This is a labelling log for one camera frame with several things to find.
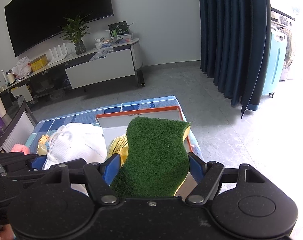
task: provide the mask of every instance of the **blue suitcase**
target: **blue suitcase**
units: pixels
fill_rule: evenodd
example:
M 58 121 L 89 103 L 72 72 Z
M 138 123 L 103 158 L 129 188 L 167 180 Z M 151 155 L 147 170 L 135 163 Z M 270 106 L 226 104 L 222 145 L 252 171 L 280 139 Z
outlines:
M 262 95 L 273 95 L 283 70 L 286 48 L 287 35 L 279 31 L 272 30 L 267 74 Z

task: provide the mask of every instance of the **white router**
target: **white router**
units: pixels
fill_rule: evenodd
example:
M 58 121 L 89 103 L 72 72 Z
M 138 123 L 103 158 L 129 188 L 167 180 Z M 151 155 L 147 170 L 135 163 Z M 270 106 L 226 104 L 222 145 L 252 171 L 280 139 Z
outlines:
M 48 65 L 53 64 L 57 61 L 63 60 L 67 56 L 67 49 L 66 49 L 65 43 L 63 43 L 63 49 L 65 50 L 64 54 L 62 52 L 60 45 L 58 45 L 58 52 L 60 53 L 60 56 L 58 56 L 56 47 L 54 47 L 55 57 L 53 55 L 52 50 L 50 49 L 50 55 L 52 56 L 52 60 L 48 63 Z

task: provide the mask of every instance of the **white plastic bag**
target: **white plastic bag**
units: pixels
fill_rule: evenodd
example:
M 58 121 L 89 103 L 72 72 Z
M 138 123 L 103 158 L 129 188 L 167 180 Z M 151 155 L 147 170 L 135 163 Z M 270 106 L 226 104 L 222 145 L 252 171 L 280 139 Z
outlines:
M 27 77 L 30 72 L 32 71 L 32 68 L 29 64 L 29 58 L 24 57 L 20 59 L 17 63 L 16 66 L 13 67 L 13 73 L 16 75 L 18 79 Z
M 101 48 L 96 52 L 95 55 L 93 55 L 93 57 L 90 59 L 90 61 L 99 59 L 101 57 L 106 57 L 106 55 L 108 53 L 112 53 L 112 52 L 115 52 L 112 48 Z

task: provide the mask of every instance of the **blue checkered mattress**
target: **blue checkered mattress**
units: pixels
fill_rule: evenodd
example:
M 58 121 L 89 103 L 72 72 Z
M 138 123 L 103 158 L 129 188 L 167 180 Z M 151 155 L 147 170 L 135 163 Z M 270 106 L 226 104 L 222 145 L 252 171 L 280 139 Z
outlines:
M 29 136 L 26 146 L 29 147 L 31 153 L 37 152 L 38 140 L 41 138 L 42 135 L 51 135 L 52 133 L 56 132 L 57 129 L 62 126 L 66 125 L 71 122 L 77 123 L 85 123 L 85 124 L 96 124 L 95 121 L 96 114 L 107 114 L 107 113 L 117 113 L 117 112 L 125 112 L 125 111 L 132 111 L 132 110 L 139 110 L 139 109 L 149 109 L 149 108 L 156 108 L 156 107 L 164 107 L 164 106 L 179 106 L 179 102 L 174 96 L 170 97 L 163 97 L 163 98 L 153 98 L 147 100 L 141 100 L 136 102 L 128 102 L 119 105 L 113 106 L 106 106 L 101 107 L 93 110 L 87 110 L 78 112 L 75 114 L 68 114 L 59 117 L 55 117 L 53 119 L 47 119 L 40 121 L 37 126 L 35 127 L 33 133 Z M 192 147 L 193 153 L 195 153 L 199 158 L 204 160 L 198 142 L 190 131 L 189 140 Z

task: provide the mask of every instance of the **floor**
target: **floor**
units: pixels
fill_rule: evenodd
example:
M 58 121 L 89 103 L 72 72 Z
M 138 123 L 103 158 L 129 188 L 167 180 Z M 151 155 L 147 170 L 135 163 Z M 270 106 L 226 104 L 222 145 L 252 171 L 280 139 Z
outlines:
M 303 79 L 279 83 L 274 98 L 263 96 L 256 112 L 231 107 L 198 66 L 157 67 L 144 71 L 146 87 L 132 77 L 76 89 L 60 101 L 39 102 L 37 120 L 102 106 L 174 95 L 206 161 L 226 167 L 249 163 L 298 205 L 293 239 L 303 240 Z

